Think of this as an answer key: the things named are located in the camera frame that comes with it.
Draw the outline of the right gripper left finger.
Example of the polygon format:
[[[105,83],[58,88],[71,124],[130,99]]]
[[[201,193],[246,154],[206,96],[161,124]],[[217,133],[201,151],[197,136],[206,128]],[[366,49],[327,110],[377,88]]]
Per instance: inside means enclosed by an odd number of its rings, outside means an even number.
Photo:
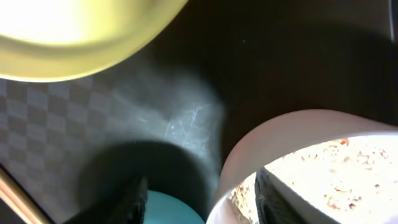
[[[148,199],[147,179],[135,176],[66,224],[143,224]]]

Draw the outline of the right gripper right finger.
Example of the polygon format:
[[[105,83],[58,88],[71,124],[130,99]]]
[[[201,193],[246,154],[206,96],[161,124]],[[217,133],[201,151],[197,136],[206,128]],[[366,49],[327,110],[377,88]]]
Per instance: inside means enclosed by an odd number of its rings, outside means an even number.
[[[338,223],[264,167],[256,171],[254,186],[259,223]]]

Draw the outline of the pink white bowl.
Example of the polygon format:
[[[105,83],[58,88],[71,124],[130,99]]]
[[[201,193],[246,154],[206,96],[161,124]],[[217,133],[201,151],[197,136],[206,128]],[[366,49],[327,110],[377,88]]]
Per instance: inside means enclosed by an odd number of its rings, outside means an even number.
[[[266,121],[227,157],[208,223],[259,223],[263,167],[338,223],[397,222],[395,126],[332,110]]]

